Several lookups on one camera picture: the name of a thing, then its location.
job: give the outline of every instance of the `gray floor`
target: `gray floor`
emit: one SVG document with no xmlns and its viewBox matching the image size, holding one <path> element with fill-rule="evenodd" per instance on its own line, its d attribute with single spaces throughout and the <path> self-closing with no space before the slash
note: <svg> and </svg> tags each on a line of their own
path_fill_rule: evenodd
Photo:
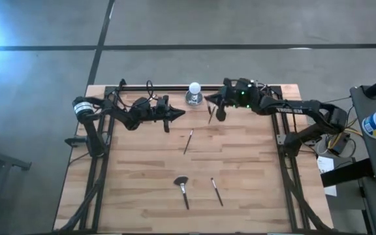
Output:
<svg viewBox="0 0 376 235">
<path fill-rule="evenodd" d="M 97 45 L 108 0 L 0 1 L 0 46 Z M 105 45 L 376 43 L 376 0 L 116 0 Z M 0 152 L 14 170 L 0 204 L 0 234 L 52 229 L 94 51 L 0 52 Z M 218 84 L 246 77 L 299 84 L 327 101 L 376 82 L 376 49 L 103 52 L 95 84 Z M 350 100 L 337 102 L 350 108 Z M 358 143 L 356 158 L 366 150 Z M 363 232 L 354 182 L 328 197 L 336 228 Z"/>
</svg>

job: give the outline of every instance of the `wooden tabletop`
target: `wooden tabletop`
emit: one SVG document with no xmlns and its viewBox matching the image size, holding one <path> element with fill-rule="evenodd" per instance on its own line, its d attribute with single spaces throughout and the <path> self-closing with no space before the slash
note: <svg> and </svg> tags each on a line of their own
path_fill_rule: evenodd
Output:
<svg viewBox="0 0 376 235">
<path fill-rule="evenodd" d="M 301 99 L 296 84 L 281 87 L 284 99 Z M 104 88 L 89 86 L 87 96 L 102 98 Z M 206 103 L 189 106 L 180 91 L 155 93 L 169 95 L 169 103 L 186 114 L 170 123 L 170 133 L 163 131 L 162 121 L 143 123 L 135 131 L 115 121 L 99 232 L 290 232 L 271 117 L 227 108 L 226 121 L 213 117 L 208 125 Z M 121 93 L 127 104 L 141 96 L 148 94 Z M 304 128 L 306 117 L 296 117 L 298 128 Z M 291 117 L 289 122 L 293 130 Z M 86 134 L 81 125 L 78 134 Z M 86 152 L 84 146 L 75 148 L 71 160 Z M 297 161 L 305 199 L 332 227 L 314 154 L 300 152 Z M 81 204 L 90 162 L 84 157 L 69 166 L 54 228 L 62 227 Z M 180 188 L 172 183 L 179 175 L 189 177 L 190 210 L 185 209 Z M 300 221 L 296 202 L 294 207 Z"/>
</svg>

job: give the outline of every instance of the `black metal frame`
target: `black metal frame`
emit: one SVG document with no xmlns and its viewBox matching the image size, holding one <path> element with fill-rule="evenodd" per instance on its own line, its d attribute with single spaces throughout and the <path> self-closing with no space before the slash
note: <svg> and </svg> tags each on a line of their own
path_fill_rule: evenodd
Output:
<svg viewBox="0 0 376 235">
<path fill-rule="evenodd" d="M 203 91 L 217 91 L 221 86 L 203 86 Z M 110 93 L 111 89 L 114 87 L 106 86 L 104 90 L 104 98 L 107 98 L 108 94 Z M 155 86 L 155 91 L 187 91 L 188 86 Z M 145 86 L 124 86 L 123 91 L 147 91 Z M 282 99 L 282 90 L 280 86 L 270 86 L 267 88 L 267 92 L 274 91 L 274 94 L 276 98 Z M 275 139 L 277 135 L 282 134 L 279 128 L 278 118 L 277 114 L 271 115 L 272 119 L 272 125 L 274 128 L 274 136 Z M 104 127 L 104 120 L 105 117 L 100 118 L 99 120 L 99 126 L 98 126 L 98 132 L 103 133 L 103 127 Z M 287 119 L 286 114 L 281 114 L 281 122 L 283 125 L 283 134 L 287 134 L 290 132 L 289 129 L 289 123 Z M 84 198 L 84 201 L 82 202 L 81 206 L 78 208 L 77 213 L 75 213 L 75 217 L 79 219 L 80 224 L 78 227 L 78 230 L 55 230 L 53 232 L 47 233 L 47 234 L 96 234 L 98 229 L 98 223 L 99 218 L 101 214 L 101 205 L 102 205 L 102 194 L 104 191 L 104 183 L 106 179 L 106 171 L 108 166 L 108 160 L 109 160 L 109 154 L 110 154 L 110 144 L 112 140 L 112 134 L 114 131 L 114 118 L 110 118 L 110 122 L 108 124 L 108 130 L 107 130 L 107 150 L 106 154 L 104 154 L 102 158 L 102 165 L 101 170 L 99 173 L 98 179 L 95 180 L 95 171 L 97 168 L 97 162 L 99 159 L 92 158 L 91 166 L 89 168 L 89 174 L 88 174 L 88 181 L 87 181 L 87 187 L 86 187 L 86 196 Z M 302 190 L 302 185 L 300 181 L 300 174 L 298 172 L 298 166 L 295 157 L 288 158 L 282 148 L 282 144 L 279 144 L 277 141 L 275 141 L 277 144 L 277 153 L 279 157 L 279 163 L 280 163 L 280 171 L 283 179 L 283 185 L 285 190 L 285 200 L 287 203 L 287 210 L 289 214 L 289 221 L 291 225 L 291 232 L 297 233 L 297 234 L 307 234 L 307 235 L 316 235 L 316 234 L 335 234 L 335 235 L 350 235 L 350 234 L 356 234 L 356 233 L 347 233 L 347 232 L 338 232 L 336 230 L 330 230 L 327 227 L 321 227 L 320 225 L 317 226 L 317 220 L 319 219 L 314 211 L 311 209 L 309 204 L 304 199 L 304 192 Z M 292 170 L 292 176 L 293 179 L 290 178 L 289 173 L 287 171 L 287 166 L 285 163 L 285 160 L 289 159 L 290 161 L 290 169 Z M 88 216 L 88 207 L 91 201 L 95 198 L 95 195 L 97 195 L 96 202 L 95 202 L 95 209 L 93 214 L 93 220 L 91 223 L 91 228 L 87 228 L 87 216 Z M 302 228 L 298 228 L 297 219 L 294 211 L 294 202 L 292 200 L 292 195 L 295 196 L 299 208 L 300 208 L 300 215 L 302 217 Z M 317 230 L 312 230 L 309 223 L 310 220 L 313 221 L 313 224 L 316 226 Z M 128 234 L 128 235 L 135 235 L 138 233 L 122 233 L 122 234 Z M 267 234 L 267 233 L 244 233 L 244 234 Z"/>
</svg>

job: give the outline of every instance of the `small white object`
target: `small white object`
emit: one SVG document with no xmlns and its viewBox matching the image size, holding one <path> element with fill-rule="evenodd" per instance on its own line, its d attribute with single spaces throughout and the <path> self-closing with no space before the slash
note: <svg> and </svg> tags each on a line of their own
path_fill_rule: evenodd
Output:
<svg viewBox="0 0 376 235">
<path fill-rule="evenodd" d="M 201 86 L 198 82 L 193 82 L 189 84 L 189 92 L 193 95 L 196 95 L 201 92 Z"/>
<path fill-rule="evenodd" d="M 317 159 L 320 173 L 326 173 L 334 169 L 333 159 L 319 156 Z M 330 196 L 337 196 L 336 185 L 325 187 L 324 193 Z"/>
</svg>

